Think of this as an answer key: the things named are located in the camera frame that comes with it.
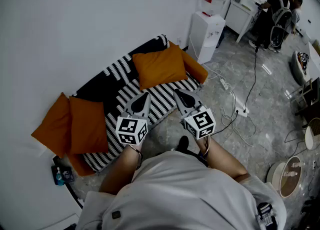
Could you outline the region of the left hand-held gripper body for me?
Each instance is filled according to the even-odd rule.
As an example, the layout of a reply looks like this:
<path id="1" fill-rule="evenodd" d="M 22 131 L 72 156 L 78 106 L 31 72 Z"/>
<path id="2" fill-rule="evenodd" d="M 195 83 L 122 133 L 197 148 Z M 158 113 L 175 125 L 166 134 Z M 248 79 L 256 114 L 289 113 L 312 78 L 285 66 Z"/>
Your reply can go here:
<path id="1" fill-rule="evenodd" d="M 121 144 L 139 146 L 149 132 L 149 119 L 145 112 L 125 110 L 118 118 L 115 133 Z"/>

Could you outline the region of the black white patterned sofa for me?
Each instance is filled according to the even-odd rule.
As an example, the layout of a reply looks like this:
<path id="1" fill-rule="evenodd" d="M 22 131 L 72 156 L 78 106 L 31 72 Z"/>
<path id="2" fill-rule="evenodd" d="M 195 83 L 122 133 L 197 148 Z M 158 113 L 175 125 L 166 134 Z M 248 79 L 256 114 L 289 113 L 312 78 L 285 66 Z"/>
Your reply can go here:
<path id="1" fill-rule="evenodd" d="M 116 135 L 117 118 L 124 111 L 126 103 L 141 93 L 138 72 L 132 61 L 132 56 L 138 53 L 163 51 L 171 45 L 172 42 L 164 34 L 160 34 L 125 54 L 73 94 L 74 97 L 79 99 L 103 103 L 108 141 L 107 153 L 67 154 L 72 167 L 79 176 L 89 176 L 104 170 L 124 149 Z M 146 92 L 151 96 L 148 116 L 151 124 L 150 130 L 176 109 L 177 105 L 173 97 L 174 89 L 197 92 L 207 79 L 208 72 L 203 66 L 192 59 L 185 51 L 182 51 L 181 54 L 187 79 L 159 84 L 146 89 Z"/>

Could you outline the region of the orange cushion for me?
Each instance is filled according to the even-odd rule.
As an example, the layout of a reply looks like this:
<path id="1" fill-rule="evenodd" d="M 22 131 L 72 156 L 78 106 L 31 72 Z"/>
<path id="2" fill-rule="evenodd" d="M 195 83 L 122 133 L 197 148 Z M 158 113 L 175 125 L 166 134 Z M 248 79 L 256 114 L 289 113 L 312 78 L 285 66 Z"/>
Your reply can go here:
<path id="1" fill-rule="evenodd" d="M 71 123 L 70 101 L 62 92 L 31 136 L 63 158 L 71 148 Z"/>
<path id="2" fill-rule="evenodd" d="M 182 50 L 176 45 L 162 51 L 136 53 L 132 60 L 138 72 L 141 91 L 188 78 Z"/>
<path id="3" fill-rule="evenodd" d="M 107 129 L 102 102 L 93 102 L 71 96 L 72 154 L 107 153 Z"/>

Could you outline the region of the person's right forearm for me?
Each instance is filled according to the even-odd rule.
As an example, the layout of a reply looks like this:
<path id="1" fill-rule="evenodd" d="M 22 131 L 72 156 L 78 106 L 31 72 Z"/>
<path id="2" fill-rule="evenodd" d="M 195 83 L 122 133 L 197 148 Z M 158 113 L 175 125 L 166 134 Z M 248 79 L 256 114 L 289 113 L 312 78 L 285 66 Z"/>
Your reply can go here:
<path id="1" fill-rule="evenodd" d="M 201 153 L 206 155 L 210 168 L 227 174 L 238 183 L 250 177 L 247 169 L 212 137 L 196 139 L 195 142 Z"/>

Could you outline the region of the person's left forearm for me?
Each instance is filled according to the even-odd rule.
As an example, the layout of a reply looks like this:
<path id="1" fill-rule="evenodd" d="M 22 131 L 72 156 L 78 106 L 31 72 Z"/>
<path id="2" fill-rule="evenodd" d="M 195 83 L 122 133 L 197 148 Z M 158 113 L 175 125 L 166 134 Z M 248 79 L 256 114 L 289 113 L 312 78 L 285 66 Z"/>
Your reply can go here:
<path id="1" fill-rule="evenodd" d="M 124 186 L 131 183 L 140 159 L 137 151 L 141 151 L 142 145 L 134 145 L 133 148 L 129 145 L 124 148 L 102 181 L 99 192 L 117 195 Z"/>

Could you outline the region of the person's black shoe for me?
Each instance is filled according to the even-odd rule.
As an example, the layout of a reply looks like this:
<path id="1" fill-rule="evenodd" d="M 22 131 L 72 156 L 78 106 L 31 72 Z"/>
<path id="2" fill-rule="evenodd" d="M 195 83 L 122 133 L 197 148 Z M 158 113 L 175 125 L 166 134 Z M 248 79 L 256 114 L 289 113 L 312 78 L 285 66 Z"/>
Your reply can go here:
<path id="1" fill-rule="evenodd" d="M 184 135 L 180 138 L 178 146 L 175 148 L 178 152 L 184 152 L 187 151 L 189 147 L 189 138 Z"/>

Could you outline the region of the person's black trousers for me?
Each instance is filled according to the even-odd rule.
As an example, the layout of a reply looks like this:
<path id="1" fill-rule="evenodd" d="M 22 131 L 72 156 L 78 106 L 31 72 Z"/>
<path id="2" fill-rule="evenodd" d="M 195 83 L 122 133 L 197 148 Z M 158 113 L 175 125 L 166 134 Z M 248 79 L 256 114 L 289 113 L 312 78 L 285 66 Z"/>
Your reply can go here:
<path id="1" fill-rule="evenodd" d="M 163 163 L 167 165 L 166 168 L 176 166 L 179 169 L 182 169 L 184 167 L 187 169 L 191 169 L 192 167 L 200 168 L 201 164 L 203 165 L 202 167 L 209 167 L 208 162 L 204 158 L 188 149 L 175 149 L 157 153 L 154 156 L 154 160 L 157 163 L 163 161 Z"/>

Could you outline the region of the white floor socket box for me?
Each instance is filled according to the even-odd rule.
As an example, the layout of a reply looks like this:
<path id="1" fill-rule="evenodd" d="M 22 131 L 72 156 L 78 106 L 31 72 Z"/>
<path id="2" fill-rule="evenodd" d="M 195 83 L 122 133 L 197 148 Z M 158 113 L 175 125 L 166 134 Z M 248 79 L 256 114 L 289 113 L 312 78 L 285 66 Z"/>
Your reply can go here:
<path id="1" fill-rule="evenodd" d="M 246 107 L 246 108 L 240 108 L 240 107 L 236 107 L 235 108 L 235 113 L 238 115 L 238 116 L 242 116 L 244 118 L 246 118 L 249 114 L 249 109 Z"/>

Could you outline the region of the white water dispenser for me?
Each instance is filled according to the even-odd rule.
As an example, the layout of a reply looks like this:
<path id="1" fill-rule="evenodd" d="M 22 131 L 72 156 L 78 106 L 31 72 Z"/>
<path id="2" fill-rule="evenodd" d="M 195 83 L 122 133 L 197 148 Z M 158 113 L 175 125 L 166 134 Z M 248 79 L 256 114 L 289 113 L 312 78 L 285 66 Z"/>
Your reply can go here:
<path id="1" fill-rule="evenodd" d="M 207 16 L 200 11 L 193 14 L 187 53 L 200 65 L 212 59 L 225 24 L 218 14 Z"/>

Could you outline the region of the person's white shirt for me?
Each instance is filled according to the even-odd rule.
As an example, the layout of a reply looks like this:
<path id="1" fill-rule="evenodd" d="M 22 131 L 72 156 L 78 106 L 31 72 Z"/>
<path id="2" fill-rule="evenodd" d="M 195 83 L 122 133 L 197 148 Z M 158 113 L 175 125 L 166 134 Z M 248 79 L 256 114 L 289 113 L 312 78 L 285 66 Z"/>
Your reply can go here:
<path id="1" fill-rule="evenodd" d="M 76 230 L 261 230 L 257 206 L 272 205 L 278 230 L 287 211 L 270 183 L 237 182 L 217 169 L 145 160 L 117 195 L 89 191 Z M 121 217 L 112 219 L 112 212 Z"/>

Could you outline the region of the white round side table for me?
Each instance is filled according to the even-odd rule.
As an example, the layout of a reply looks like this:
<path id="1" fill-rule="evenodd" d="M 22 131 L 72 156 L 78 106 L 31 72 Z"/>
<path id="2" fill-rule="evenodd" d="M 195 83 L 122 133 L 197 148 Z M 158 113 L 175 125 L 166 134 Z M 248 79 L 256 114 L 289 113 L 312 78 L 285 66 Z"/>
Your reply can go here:
<path id="1" fill-rule="evenodd" d="M 267 173 L 266 182 L 271 183 L 276 191 L 280 189 L 281 177 L 285 165 L 286 163 L 284 161 L 276 162 L 270 167 Z"/>

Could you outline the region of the brown round side table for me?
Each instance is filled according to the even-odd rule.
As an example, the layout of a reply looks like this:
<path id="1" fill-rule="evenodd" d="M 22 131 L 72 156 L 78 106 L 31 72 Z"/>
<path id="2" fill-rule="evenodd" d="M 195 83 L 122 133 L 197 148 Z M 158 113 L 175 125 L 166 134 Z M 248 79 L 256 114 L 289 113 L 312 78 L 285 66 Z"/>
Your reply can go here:
<path id="1" fill-rule="evenodd" d="M 296 189 L 302 173 L 302 165 L 298 156 L 292 156 L 284 164 L 279 179 L 279 194 L 283 198 L 289 197 Z"/>

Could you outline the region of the grey round chair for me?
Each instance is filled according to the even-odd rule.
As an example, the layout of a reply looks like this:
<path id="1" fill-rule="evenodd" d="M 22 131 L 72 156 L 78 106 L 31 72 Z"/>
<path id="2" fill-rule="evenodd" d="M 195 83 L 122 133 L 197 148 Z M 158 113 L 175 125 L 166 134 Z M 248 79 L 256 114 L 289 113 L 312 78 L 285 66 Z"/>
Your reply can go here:
<path id="1" fill-rule="evenodd" d="M 294 79 L 300 86 L 302 86 L 311 79 L 311 76 L 309 73 L 308 65 L 305 68 L 302 67 L 301 62 L 299 61 L 300 54 L 301 53 L 298 51 L 293 52 L 290 62 L 290 68 Z"/>

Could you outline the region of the dark wooden chair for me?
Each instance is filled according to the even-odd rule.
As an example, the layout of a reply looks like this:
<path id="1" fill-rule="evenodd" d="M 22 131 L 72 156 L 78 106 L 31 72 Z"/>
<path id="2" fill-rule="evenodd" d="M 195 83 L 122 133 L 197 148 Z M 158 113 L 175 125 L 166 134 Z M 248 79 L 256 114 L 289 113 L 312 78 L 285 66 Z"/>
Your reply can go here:
<path id="1" fill-rule="evenodd" d="M 293 93 L 290 102 L 296 103 L 298 111 L 295 116 L 302 116 L 309 124 L 314 118 L 320 119 L 320 78 L 310 79 Z"/>

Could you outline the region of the grey backpack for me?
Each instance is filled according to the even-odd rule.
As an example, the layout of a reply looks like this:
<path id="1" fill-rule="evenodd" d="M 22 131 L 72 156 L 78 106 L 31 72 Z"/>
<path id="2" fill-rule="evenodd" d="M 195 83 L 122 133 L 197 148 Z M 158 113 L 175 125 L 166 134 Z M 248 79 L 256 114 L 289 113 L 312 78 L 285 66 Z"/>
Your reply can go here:
<path id="1" fill-rule="evenodd" d="M 287 1 L 287 4 L 284 5 L 283 0 L 279 0 L 280 9 L 275 13 L 272 13 L 272 21 L 275 26 L 280 26 L 283 29 L 286 29 L 292 21 L 292 12 L 290 11 L 290 1 Z"/>

